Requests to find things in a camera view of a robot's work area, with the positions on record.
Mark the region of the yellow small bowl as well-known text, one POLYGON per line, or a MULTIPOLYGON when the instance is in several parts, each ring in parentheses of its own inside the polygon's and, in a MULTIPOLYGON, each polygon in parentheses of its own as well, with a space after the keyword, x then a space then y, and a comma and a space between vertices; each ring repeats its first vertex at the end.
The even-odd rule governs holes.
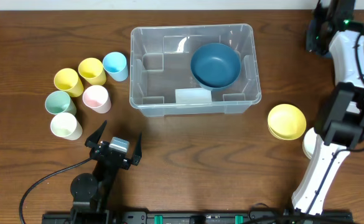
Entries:
POLYGON ((306 131, 306 117, 294 105, 280 104, 272 108, 268 114, 269 132, 281 140, 295 140, 306 131))

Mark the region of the white small bowl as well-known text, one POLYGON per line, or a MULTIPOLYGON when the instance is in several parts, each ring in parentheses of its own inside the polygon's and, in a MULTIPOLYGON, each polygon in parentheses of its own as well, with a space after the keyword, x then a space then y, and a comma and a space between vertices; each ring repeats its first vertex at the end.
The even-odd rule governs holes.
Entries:
POLYGON ((314 153, 316 138, 317 134, 315 133, 314 128, 310 128, 304 135, 302 149, 308 159, 311 159, 314 153))

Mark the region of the dark blue bowl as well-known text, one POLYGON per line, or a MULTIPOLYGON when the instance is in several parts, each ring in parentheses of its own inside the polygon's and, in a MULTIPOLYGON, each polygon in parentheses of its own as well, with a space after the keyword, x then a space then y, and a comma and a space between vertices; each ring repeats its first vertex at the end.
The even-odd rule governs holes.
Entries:
POLYGON ((236 82, 241 72, 241 62, 231 47, 210 43, 194 52, 190 69, 202 88, 217 91, 227 89, 236 82))
POLYGON ((321 53, 320 55, 323 58, 327 58, 327 59, 332 59, 332 54, 330 52, 326 52, 326 53, 321 53))

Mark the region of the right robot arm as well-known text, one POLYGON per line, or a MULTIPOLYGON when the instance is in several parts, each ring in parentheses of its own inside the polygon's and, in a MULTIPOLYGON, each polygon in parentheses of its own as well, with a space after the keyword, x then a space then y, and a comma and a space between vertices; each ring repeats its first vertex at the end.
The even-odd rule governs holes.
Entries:
POLYGON ((334 62, 335 88, 314 123, 314 153, 292 195, 295 211, 320 215, 342 162, 364 141, 364 23, 355 21, 355 0, 320 2, 306 32, 306 49, 334 62))

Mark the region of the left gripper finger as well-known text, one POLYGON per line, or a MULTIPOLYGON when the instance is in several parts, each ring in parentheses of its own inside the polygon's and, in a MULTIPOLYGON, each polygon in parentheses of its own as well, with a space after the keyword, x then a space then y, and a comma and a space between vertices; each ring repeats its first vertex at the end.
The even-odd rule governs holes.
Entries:
POLYGON ((133 156, 132 156, 132 163, 133 165, 137 166, 142 158, 142 146, 141 146, 141 141, 142 141, 142 133, 140 133, 139 137, 138 137, 138 141, 136 143, 136 147, 134 149, 133 152, 133 156))
POLYGON ((100 145, 98 144, 103 131, 105 130, 107 124, 107 120, 103 122, 103 124, 93 132, 85 141, 85 146, 89 148, 98 148, 100 145))

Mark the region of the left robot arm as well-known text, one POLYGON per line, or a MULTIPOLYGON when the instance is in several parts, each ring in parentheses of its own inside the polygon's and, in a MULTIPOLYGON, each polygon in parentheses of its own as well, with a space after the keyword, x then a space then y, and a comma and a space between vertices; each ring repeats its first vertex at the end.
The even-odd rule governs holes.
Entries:
POLYGON ((128 170, 131 165, 138 165, 142 158, 142 136, 138 137, 130 158, 126 157, 129 149, 128 141, 116 137, 110 142, 100 141, 106 124, 104 121, 85 141, 85 146, 91 149, 90 159, 97 162, 93 172, 78 175, 70 186, 73 209, 78 212, 105 210, 118 171, 128 170))

